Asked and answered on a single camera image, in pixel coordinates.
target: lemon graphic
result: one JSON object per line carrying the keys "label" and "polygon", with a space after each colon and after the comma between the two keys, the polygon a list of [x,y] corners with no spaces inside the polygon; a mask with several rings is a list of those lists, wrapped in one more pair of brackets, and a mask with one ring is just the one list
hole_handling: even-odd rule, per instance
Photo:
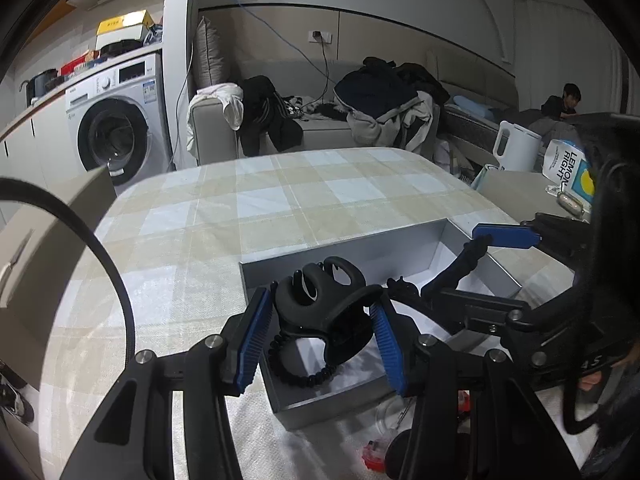
{"label": "lemon graphic", "polygon": [[591,176],[589,175],[588,170],[584,170],[580,176],[580,184],[582,189],[587,195],[593,196],[596,191],[596,187],[593,184],[593,180],[591,180]]}

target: black kettle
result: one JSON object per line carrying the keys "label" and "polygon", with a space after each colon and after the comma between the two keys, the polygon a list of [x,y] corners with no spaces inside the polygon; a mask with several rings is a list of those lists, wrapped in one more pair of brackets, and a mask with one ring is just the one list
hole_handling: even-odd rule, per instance
{"label": "black kettle", "polygon": [[28,81],[23,81],[20,84],[20,89],[18,91],[22,91],[22,87],[27,85],[27,106],[31,106],[31,101],[34,97],[42,97],[47,93],[46,84],[58,77],[58,70],[55,68],[50,68],[49,70],[45,70],[44,72],[38,74],[36,77],[32,77]]}

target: pillow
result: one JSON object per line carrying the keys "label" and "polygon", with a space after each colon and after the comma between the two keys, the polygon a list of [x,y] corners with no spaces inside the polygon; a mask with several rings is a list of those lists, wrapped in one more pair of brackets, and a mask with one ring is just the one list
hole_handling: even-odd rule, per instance
{"label": "pillow", "polygon": [[198,89],[229,80],[229,65],[222,55],[222,42],[208,18],[202,18],[193,40],[194,77]]}
{"label": "pillow", "polygon": [[457,104],[460,108],[473,113],[483,119],[488,119],[489,121],[494,121],[494,114],[491,112],[491,107],[487,105],[481,105],[480,103],[476,103],[471,99],[468,99],[462,95],[456,95],[453,97],[453,102]]}

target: washing machine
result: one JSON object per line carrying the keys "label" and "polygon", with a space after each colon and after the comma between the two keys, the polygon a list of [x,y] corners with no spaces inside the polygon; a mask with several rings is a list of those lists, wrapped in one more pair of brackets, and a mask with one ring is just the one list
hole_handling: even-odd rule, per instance
{"label": "washing machine", "polygon": [[66,90],[78,170],[107,166],[117,193],[175,169],[159,54],[107,68]]}

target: person's sleeve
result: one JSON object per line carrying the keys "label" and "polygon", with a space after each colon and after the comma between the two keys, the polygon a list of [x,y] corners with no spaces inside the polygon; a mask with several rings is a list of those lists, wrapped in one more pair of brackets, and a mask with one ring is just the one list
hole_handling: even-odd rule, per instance
{"label": "person's sleeve", "polygon": [[540,107],[540,111],[544,116],[559,120],[560,112],[562,112],[562,105],[556,96],[552,95],[546,100],[546,103]]}

